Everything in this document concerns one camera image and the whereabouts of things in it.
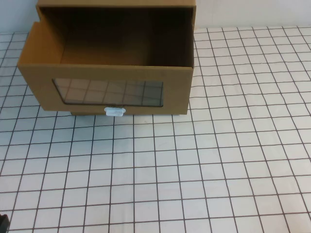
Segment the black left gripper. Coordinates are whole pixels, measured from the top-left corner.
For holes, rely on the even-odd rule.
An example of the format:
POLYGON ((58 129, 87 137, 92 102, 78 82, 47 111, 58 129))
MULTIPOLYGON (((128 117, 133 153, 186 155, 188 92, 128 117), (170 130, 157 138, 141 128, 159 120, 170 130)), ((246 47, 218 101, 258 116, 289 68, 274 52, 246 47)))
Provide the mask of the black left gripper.
POLYGON ((0 233, 7 233, 9 225, 8 215, 0 215, 0 233))

